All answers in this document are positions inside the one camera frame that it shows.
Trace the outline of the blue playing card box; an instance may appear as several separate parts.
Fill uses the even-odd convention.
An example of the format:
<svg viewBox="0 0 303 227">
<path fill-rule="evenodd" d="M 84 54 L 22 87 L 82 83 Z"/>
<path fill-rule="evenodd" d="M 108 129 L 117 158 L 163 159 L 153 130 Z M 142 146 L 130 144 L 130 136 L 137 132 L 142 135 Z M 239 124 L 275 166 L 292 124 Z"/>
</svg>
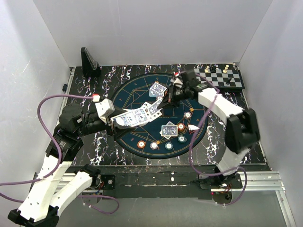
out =
<svg viewBox="0 0 303 227">
<path fill-rule="evenodd" d="M 112 122 L 120 126 L 138 126 L 140 124 L 133 111 L 126 112 L 111 118 Z"/>
</svg>

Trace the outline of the orange chips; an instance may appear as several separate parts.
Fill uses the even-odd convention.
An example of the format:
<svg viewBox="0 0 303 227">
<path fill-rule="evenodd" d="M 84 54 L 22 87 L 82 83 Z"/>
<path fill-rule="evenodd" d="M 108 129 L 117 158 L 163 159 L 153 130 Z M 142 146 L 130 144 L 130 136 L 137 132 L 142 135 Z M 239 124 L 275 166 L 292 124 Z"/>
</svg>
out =
<svg viewBox="0 0 303 227">
<path fill-rule="evenodd" d="M 179 123 L 177 127 L 178 127 L 178 132 L 183 132 L 186 129 L 183 123 Z"/>
</svg>

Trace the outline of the orange poker chip stack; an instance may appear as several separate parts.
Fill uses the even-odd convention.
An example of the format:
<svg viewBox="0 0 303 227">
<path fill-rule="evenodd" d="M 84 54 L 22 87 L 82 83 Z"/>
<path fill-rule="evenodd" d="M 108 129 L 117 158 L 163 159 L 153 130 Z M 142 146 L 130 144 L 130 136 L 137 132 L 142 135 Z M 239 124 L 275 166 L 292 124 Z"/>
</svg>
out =
<svg viewBox="0 0 303 227">
<path fill-rule="evenodd" d="M 138 148 L 144 148 L 145 147 L 145 141 L 143 141 L 143 140 L 138 141 L 137 147 Z"/>
</svg>

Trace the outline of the deck of playing cards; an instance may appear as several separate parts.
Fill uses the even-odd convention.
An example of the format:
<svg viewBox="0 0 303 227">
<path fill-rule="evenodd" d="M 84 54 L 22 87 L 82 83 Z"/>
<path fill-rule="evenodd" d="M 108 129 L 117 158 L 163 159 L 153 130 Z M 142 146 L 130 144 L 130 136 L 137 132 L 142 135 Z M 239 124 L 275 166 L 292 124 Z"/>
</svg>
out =
<svg viewBox="0 0 303 227">
<path fill-rule="evenodd" d="M 143 123 L 148 120 L 147 113 L 145 112 L 144 108 L 135 109 L 134 116 L 138 123 Z"/>
</svg>

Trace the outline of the green chips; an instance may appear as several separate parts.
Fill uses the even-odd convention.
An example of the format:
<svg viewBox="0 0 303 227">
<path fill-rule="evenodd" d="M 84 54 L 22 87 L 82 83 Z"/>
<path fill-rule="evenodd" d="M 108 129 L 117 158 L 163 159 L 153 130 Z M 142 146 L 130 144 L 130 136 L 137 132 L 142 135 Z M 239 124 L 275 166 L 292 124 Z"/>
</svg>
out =
<svg viewBox="0 0 303 227">
<path fill-rule="evenodd" d="M 185 136 L 179 135 L 179 136 L 178 136 L 178 141 L 179 141 L 180 143 L 185 143 L 185 142 L 187 141 L 187 139 L 186 139 Z"/>
</svg>

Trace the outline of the blue white poker chip stack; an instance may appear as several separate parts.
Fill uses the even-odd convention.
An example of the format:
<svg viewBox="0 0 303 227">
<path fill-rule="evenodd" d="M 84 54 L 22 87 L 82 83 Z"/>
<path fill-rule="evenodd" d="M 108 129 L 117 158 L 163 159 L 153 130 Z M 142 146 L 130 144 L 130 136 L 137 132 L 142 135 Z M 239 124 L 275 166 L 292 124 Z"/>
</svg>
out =
<svg viewBox="0 0 303 227">
<path fill-rule="evenodd" d="M 157 148 L 158 148 L 157 142 L 151 142 L 151 143 L 150 143 L 150 148 L 151 148 L 152 150 L 157 149 Z"/>
</svg>

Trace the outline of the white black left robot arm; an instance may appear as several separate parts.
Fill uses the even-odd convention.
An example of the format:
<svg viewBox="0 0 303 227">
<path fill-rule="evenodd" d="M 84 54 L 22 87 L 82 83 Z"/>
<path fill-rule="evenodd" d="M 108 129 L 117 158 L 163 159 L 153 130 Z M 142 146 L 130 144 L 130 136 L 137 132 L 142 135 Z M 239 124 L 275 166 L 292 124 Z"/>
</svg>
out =
<svg viewBox="0 0 303 227">
<path fill-rule="evenodd" d="M 137 123 L 132 110 L 113 106 L 110 101 L 96 103 L 96 110 L 84 114 L 79 104 L 63 108 L 59 124 L 46 150 L 38 177 L 21 205 L 8 214 L 8 219 L 24 227 L 54 227 L 65 208 L 85 189 L 102 184 L 101 171 L 86 164 L 58 192 L 56 188 L 83 146 L 82 137 L 106 130 L 116 139 L 133 131 Z"/>
</svg>

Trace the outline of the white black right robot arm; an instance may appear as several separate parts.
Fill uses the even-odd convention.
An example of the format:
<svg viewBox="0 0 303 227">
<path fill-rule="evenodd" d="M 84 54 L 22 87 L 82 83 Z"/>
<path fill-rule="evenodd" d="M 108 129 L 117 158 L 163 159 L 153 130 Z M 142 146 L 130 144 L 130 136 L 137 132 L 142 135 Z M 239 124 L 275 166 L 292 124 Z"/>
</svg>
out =
<svg viewBox="0 0 303 227">
<path fill-rule="evenodd" d="M 204 175 L 214 177 L 215 184 L 225 188 L 232 181 L 230 175 L 239 170 L 242 159 L 260 140 L 256 113 L 251 108 L 243 109 L 228 101 L 217 87 L 192 70 L 172 75 L 158 108 L 173 108 L 185 99 L 195 100 L 207 108 L 200 123 L 213 112 L 225 125 L 224 155 L 215 168 L 216 173 Z"/>
</svg>

